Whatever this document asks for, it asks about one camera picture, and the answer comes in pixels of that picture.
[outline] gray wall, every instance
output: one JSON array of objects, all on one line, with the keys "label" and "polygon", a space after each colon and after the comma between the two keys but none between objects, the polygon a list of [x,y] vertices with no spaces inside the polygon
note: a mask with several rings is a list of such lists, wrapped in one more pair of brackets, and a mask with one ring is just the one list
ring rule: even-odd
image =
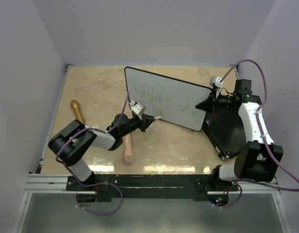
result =
[{"label": "gray wall", "polygon": [[275,0],[33,0],[76,64],[232,64]]},{"label": "gray wall", "polygon": [[34,3],[0,0],[0,233],[40,160],[63,67]]},{"label": "gray wall", "polygon": [[[246,54],[265,72],[268,102],[263,115],[275,143],[282,145],[282,164],[299,176],[299,0],[277,0]],[[240,66],[242,78],[253,80],[253,91],[263,93],[257,68]],[[278,169],[280,186],[298,184]],[[293,232],[299,232],[299,193],[282,192]]]}]

